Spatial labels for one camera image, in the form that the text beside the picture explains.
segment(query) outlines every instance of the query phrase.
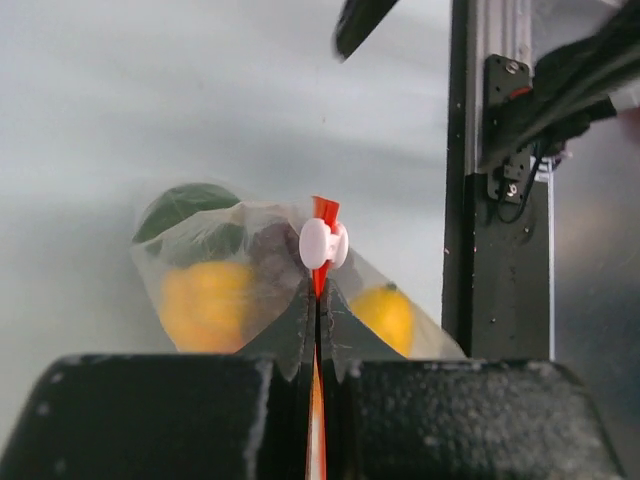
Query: black cable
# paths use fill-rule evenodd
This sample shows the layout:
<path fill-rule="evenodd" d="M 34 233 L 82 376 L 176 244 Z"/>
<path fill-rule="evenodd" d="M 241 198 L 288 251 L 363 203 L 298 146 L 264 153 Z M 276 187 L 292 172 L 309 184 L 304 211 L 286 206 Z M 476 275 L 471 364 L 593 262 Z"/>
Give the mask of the black cable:
<path fill-rule="evenodd" d="M 542 149 L 540 143 L 536 144 L 535 148 L 535 162 L 531 167 L 531 172 L 529 173 L 529 177 L 527 178 L 527 183 L 524 186 L 524 191 L 522 192 L 522 198 L 520 199 L 520 204 L 518 205 L 518 210 L 516 210 L 515 215 L 512 218 L 505 218 L 502 214 L 501 207 L 506 204 L 506 195 L 507 189 L 509 188 L 509 182 L 504 180 L 501 188 L 500 200 L 498 201 L 498 208 L 496 209 L 496 215 L 500 219 L 502 223 L 512 224 L 516 223 L 522 217 L 525 209 L 527 208 L 527 203 L 529 201 L 529 196 L 531 195 L 531 190 L 533 189 L 533 183 L 536 180 L 536 175 L 538 174 L 538 170 L 540 170 L 540 165 L 542 165 L 542 160 L 544 158 L 544 150 Z"/>

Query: clear plastic bag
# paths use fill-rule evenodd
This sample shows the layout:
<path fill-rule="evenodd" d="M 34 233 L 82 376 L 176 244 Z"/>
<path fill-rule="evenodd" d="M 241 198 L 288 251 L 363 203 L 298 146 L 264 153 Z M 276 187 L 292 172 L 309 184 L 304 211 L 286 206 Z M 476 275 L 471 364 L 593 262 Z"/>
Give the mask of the clear plastic bag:
<path fill-rule="evenodd" d="M 298 233 L 313 212 L 311 197 L 286 205 L 259 202 L 218 181 L 165 183 L 143 197 L 131 255 L 179 351 L 239 350 L 285 311 L 309 275 Z M 356 316 L 404 356 L 464 357 L 353 249 L 330 277 Z"/>

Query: white clip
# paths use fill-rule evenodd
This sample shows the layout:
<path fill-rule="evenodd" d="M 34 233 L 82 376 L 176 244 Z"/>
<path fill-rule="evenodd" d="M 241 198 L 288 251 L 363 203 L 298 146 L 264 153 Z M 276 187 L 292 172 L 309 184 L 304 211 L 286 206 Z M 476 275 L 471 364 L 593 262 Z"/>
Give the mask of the white clip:
<path fill-rule="evenodd" d="M 309 270 L 320 268 L 328 260 L 333 268 L 340 268 L 349 252 L 349 235 L 336 222 L 337 233 L 331 233 L 321 218 L 311 218 L 300 231 L 300 258 Z"/>

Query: bolt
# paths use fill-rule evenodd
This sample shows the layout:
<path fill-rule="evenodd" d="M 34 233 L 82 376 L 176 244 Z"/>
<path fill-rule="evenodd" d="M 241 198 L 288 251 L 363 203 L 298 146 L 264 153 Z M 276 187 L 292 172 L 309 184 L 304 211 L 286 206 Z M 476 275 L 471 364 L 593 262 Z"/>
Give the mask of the bolt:
<path fill-rule="evenodd" d="M 519 68 L 520 68 L 520 65 L 518 65 L 518 62 L 509 62 L 507 63 L 507 66 L 506 66 L 507 72 L 509 72 L 511 75 L 516 73 Z"/>

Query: green fruit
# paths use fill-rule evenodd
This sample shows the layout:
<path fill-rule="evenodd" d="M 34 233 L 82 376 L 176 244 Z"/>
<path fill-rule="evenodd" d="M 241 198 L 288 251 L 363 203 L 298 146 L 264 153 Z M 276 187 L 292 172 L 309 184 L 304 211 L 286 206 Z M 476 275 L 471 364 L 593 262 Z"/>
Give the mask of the green fruit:
<path fill-rule="evenodd" d="M 147 209 L 134 243 L 156 238 L 178 223 L 207 210 L 231 208 L 240 199 L 228 190 L 209 183 L 188 183 L 167 190 Z"/>
<path fill-rule="evenodd" d="M 224 223 L 197 240 L 156 239 L 198 212 L 231 208 L 240 199 L 228 190 L 208 183 L 189 183 L 167 190 L 147 209 L 134 243 L 149 242 L 146 251 L 175 267 L 224 259 L 235 254 L 244 242 L 245 229 Z"/>

